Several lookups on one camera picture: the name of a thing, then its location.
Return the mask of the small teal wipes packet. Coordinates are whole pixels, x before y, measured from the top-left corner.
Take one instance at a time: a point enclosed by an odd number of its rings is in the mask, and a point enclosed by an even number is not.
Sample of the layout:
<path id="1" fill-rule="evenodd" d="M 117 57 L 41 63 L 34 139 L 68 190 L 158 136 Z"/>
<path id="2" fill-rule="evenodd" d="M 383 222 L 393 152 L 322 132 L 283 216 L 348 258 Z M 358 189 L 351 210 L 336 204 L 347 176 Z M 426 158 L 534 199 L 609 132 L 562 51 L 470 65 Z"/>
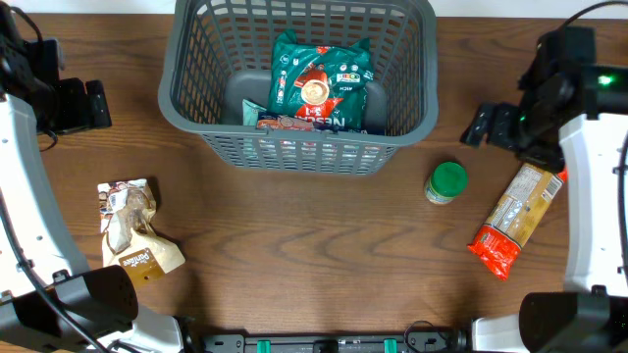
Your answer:
<path id="1" fill-rule="evenodd" d="M 257 126 L 260 113 L 265 113 L 266 109 L 247 99 L 242 100 L 242 124 L 244 126 Z"/>

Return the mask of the grey plastic slotted basket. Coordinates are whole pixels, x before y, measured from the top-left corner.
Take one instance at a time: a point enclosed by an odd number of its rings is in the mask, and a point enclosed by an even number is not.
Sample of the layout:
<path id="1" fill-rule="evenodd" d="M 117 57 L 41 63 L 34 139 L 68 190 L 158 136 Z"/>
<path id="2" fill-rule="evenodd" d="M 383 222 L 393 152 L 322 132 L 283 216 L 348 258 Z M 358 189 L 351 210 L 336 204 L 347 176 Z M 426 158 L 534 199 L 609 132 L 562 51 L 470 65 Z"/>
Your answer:
<path id="1" fill-rule="evenodd" d="M 272 130 L 243 123 L 244 101 L 266 106 L 272 47 L 285 30 L 305 44 L 371 42 L 374 78 L 361 132 Z M 437 19 L 427 0 L 180 0 L 159 107 L 226 163 L 250 169 L 370 175 L 435 127 Z"/>

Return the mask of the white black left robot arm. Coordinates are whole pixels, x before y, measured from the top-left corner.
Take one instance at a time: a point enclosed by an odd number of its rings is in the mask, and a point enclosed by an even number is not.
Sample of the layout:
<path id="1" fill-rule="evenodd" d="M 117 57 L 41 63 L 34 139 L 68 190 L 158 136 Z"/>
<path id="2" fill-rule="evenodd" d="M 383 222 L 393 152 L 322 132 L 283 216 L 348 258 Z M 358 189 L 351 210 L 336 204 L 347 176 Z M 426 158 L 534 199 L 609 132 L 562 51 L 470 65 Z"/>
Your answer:
<path id="1" fill-rule="evenodd" d="M 40 135 L 112 123 L 98 80 L 60 78 L 54 39 L 22 38 L 1 7 L 1 338 L 37 352 L 189 352 L 186 325 L 138 303 L 120 266 L 89 267 L 45 172 Z"/>

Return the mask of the green Nescafe coffee bag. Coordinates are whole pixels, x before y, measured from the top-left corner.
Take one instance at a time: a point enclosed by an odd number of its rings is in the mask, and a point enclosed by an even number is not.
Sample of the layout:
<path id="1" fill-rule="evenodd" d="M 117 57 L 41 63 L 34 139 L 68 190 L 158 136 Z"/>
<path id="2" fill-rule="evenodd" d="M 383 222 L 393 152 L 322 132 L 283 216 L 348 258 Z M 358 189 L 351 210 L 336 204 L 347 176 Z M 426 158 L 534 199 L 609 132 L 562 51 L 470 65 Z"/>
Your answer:
<path id="1" fill-rule="evenodd" d="M 361 130 L 373 79 L 368 38 L 349 47 L 309 45 L 288 29 L 274 42 L 267 110 L 333 130 Z"/>

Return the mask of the green lidded small jar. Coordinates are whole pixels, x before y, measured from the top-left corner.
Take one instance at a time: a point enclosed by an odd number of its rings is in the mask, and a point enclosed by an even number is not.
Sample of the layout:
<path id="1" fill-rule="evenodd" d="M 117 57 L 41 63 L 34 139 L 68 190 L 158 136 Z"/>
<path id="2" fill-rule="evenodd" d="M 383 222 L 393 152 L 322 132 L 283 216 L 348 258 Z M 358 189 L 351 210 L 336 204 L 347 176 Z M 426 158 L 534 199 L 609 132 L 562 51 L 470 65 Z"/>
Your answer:
<path id="1" fill-rule="evenodd" d="M 455 162 L 439 164 L 426 180 L 426 198 L 439 205 L 448 204 L 459 196 L 468 185 L 466 170 Z"/>

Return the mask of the white brown bread bag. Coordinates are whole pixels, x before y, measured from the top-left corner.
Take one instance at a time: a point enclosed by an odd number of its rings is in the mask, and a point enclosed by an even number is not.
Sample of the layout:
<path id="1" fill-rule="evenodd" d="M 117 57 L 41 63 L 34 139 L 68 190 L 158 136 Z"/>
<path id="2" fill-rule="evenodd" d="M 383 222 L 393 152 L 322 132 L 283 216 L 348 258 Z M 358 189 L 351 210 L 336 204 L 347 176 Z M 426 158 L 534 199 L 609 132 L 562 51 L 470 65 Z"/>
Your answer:
<path id="1" fill-rule="evenodd" d="M 151 225 L 157 202 L 145 178 L 100 183 L 97 190 L 105 267 L 122 267 L 141 286 L 185 263 L 179 246 Z"/>

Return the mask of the orange snack packet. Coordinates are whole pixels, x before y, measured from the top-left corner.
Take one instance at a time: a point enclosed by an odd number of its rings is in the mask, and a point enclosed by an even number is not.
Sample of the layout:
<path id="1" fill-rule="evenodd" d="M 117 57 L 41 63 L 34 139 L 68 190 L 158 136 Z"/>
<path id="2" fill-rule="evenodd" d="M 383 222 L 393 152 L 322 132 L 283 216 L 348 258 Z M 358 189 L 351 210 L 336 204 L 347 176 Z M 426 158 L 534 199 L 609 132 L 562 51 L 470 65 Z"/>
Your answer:
<path id="1" fill-rule="evenodd" d="M 497 278 L 507 280 L 512 265 L 567 178 L 566 170 L 553 174 L 523 164 L 467 249 Z"/>

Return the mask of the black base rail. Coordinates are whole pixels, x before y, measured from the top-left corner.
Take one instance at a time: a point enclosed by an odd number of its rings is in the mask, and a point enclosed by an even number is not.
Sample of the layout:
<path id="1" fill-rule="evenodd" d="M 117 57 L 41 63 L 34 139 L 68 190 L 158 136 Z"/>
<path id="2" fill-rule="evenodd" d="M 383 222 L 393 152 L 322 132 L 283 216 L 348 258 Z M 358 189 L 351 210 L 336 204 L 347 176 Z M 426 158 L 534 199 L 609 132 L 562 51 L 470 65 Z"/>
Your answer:
<path id="1" fill-rule="evenodd" d="M 472 343 L 465 329 L 441 328 L 417 321 L 403 331 L 394 332 L 211 334 L 200 339 L 200 350 L 205 353 L 444 353 L 470 352 Z"/>

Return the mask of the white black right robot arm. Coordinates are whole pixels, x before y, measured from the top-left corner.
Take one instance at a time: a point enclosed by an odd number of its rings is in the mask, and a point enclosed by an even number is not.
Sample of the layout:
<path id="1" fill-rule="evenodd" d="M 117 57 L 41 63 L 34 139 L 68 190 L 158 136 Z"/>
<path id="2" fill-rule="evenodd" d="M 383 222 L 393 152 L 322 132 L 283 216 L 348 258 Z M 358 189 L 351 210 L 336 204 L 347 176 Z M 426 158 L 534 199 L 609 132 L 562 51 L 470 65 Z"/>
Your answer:
<path id="1" fill-rule="evenodd" d="M 516 314 L 476 320 L 476 352 L 627 348 L 627 71 L 597 61 L 595 33 L 539 38 L 518 105 L 482 104 L 462 134 L 567 175 L 569 252 L 560 292 L 526 295 Z"/>

